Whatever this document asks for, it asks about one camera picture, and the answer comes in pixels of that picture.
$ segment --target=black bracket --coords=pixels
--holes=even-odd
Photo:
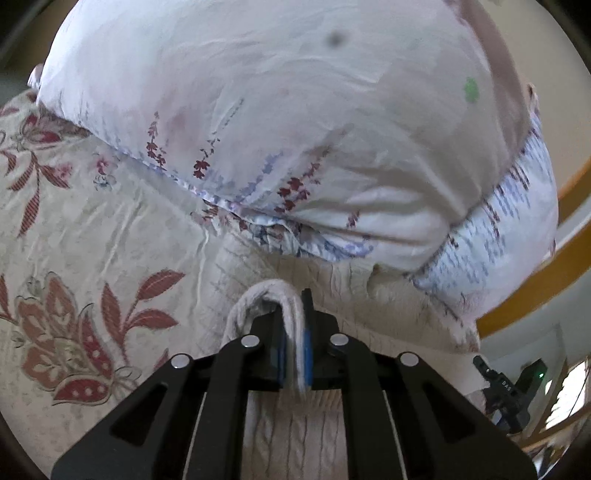
[[[313,390],[341,389],[350,479],[535,480],[530,459],[417,355],[378,355],[302,295]],[[174,356],[56,463],[52,480],[238,480],[249,390],[285,378],[281,310]]]
[[[536,360],[524,368],[515,384],[505,374],[491,369],[480,356],[474,357],[474,366],[491,384],[483,391],[486,413],[492,415],[495,411],[500,412],[501,418],[496,425],[504,433],[523,432],[531,420],[527,408],[548,371],[546,364],[542,359]]]

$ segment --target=window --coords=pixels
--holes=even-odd
[[[558,394],[558,400],[552,407],[552,413],[546,420],[547,429],[566,420],[585,405],[589,371],[589,361],[584,360],[576,365],[564,379],[562,390]]]

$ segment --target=stain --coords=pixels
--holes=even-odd
[[[330,48],[342,47],[347,42],[347,35],[345,32],[334,30],[327,38],[326,43]]]

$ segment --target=metal screw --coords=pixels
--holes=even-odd
[[[405,352],[400,355],[400,363],[407,367],[416,367],[418,365],[418,357],[411,352]]]
[[[170,363],[174,368],[185,368],[190,361],[191,358],[188,355],[180,353],[178,355],[175,355],[173,359],[170,361]]]
[[[347,337],[344,333],[335,333],[334,335],[330,336],[330,343],[334,346],[343,346],[349,343],[349,337]]]
[[[246,335],[242,337],[240,343],[242,344],[242,346],[245,346],[246,348],[253,348],[260,343],[260,340],[259,337],[257,337],[256,335]]]

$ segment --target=green stain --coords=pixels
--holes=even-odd
[[[466,101],[468,103],[476,103],[480,98],[480,91],[478,90],[478,84],[472,77],[466,79],[464,85],[464,92],[466,92]]]

